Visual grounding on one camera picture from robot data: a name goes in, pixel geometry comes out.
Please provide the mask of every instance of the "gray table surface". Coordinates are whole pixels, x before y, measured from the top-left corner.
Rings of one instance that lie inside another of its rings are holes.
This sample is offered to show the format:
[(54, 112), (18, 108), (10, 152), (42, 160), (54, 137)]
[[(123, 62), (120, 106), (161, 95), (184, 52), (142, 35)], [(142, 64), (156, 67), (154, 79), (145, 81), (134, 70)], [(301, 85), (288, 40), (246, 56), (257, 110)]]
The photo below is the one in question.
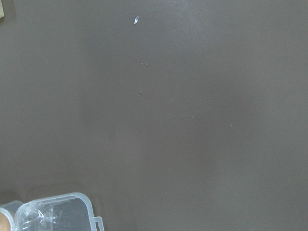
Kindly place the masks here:
[(2, 2), (0, 203), (82, 192), (107, 231), (307, 230), (308, 1)]

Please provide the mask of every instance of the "transparent plastic box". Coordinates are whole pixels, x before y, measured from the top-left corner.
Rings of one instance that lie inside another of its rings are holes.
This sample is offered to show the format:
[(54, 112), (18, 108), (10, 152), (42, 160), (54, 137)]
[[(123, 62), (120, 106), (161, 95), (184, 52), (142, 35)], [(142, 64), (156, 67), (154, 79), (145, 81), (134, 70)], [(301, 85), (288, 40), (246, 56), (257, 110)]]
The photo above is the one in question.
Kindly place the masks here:
[(104, 227), (102, 218), (94, 216), (90, 199), (74, 192), (21, 205), (11, 231), (104, 231)]

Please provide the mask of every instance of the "white speck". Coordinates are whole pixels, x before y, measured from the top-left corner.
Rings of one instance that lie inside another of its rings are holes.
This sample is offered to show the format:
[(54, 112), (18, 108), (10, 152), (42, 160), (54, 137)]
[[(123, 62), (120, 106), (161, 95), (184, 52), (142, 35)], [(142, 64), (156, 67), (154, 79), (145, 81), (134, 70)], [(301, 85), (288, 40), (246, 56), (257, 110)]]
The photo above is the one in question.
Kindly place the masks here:
[(138, 22), (138, 20), (139, 20), (139, 15), (135, 18), (134, 24), (136, 24)]

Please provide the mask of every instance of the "beige object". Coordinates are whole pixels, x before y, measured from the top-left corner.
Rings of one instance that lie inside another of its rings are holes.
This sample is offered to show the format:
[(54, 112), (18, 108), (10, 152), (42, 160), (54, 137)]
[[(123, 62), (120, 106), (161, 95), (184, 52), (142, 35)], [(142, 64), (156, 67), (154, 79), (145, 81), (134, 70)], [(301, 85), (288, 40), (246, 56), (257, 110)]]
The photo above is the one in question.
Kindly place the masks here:
[(0, 213), (0, 231), (10, 231), (10, 230), (11, 226), (9, 220), (3, 213)]
[(4, 11), (2, 6), (2, 1), (0, 0), (0, 18), (4, 17)]

